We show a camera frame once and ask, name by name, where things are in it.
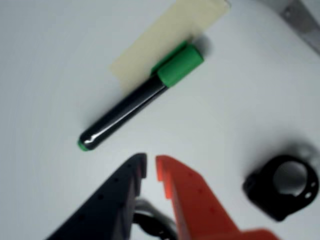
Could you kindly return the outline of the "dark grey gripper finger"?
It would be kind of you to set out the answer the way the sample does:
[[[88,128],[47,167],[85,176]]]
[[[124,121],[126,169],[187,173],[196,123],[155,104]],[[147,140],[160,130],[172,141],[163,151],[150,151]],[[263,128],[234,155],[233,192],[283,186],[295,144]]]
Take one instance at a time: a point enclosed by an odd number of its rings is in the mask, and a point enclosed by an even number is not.
[[[147,155],[131,156],[48,239],[128,240],[146,175]]]

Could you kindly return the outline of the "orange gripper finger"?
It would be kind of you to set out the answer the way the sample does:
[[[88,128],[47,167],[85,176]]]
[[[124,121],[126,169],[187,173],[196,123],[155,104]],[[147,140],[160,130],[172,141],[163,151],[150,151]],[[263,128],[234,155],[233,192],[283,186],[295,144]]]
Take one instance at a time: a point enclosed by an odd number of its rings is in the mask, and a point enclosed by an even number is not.
[[[276,240],[266,229],[241,231],[204,178],[167,155],[155,158],[157,178],[172,202],[180,240]]]

